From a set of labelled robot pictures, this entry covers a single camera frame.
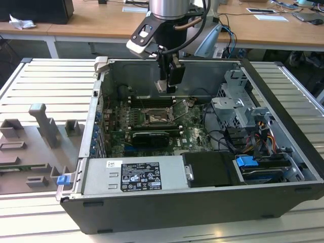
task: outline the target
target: paper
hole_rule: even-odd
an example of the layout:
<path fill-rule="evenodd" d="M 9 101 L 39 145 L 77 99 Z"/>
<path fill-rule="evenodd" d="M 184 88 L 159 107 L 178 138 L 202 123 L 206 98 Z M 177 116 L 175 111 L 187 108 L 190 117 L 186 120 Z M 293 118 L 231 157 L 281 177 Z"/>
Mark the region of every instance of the paper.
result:
<path fill-rule="evenodd" d="M 34 24 L 34 22 L 32 22 L 31 20 L 20 20 L 20 19 L 16 19 L 14 17 L 12 17 L 10 15 L 10 24 L 12 24 L 15 28 L 22 30 L 23 28 L 34 28 L 36 27 L 36 25 Z"/>
<path fill-rule="evenodd" d="M 286 19 L 283 16 L 269 16 L 269 15 L 254 15 L 258 20 L 270 20 L 270 21 L 280 21 L 280 22 L 289 22 L 288 19 Z"/>

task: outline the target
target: warning label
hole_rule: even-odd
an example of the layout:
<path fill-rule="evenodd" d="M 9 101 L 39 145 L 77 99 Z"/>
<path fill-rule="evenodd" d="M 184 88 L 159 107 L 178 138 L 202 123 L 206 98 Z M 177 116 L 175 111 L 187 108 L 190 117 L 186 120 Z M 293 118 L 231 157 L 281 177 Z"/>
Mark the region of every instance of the warning label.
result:
<path fill-rule="evenodd" d="M 123 192 L 161 190 L 159 163 L 122 164 L 120 189 Z"/>

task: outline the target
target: table leg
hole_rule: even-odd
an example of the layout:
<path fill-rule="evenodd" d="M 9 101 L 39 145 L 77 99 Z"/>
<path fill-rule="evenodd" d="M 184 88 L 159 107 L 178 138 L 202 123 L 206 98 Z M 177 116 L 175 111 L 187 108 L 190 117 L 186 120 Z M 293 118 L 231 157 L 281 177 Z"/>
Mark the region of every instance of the table leg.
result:
<path fill-rule="evenodd" d="M 91 54 L 97 54 L 95 44 L 93 42 L 88 42 L 88 45 L 90 46 Z"/>
<path fill-rule="evenodd" d="M 56 46 L 55 46 L 55 38 L 53 36 L 48 36 L 45 39 L 45 41 L 47 43 L 47 47 L 49 48 L 51 57 L 52 58 L 59 58 L 59 55 L 57 53 Z"/>

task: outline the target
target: motherboard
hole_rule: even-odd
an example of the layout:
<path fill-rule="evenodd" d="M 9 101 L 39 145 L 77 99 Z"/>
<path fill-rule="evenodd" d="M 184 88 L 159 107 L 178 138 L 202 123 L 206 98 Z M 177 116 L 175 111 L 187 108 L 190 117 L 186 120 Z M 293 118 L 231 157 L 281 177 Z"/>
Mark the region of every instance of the motherboard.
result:
<path fill-rule="evenodd" d="M 181 155 L 212 151 L 194 99 L 111 101 L 104 111 L 108 157 Z"/>

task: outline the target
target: computer case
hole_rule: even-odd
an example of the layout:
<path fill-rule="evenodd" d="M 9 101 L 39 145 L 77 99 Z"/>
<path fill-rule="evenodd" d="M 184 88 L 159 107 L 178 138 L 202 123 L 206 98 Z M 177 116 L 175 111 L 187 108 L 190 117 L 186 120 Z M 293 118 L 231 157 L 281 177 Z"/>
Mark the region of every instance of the computer case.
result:
<path fill-rule="evenodd" d="M 72 0 L 2 0 L 0 21 L 9 21 L 10 14 L 21 20 L 37 23 L 67 24 L 73 15 Z"/>

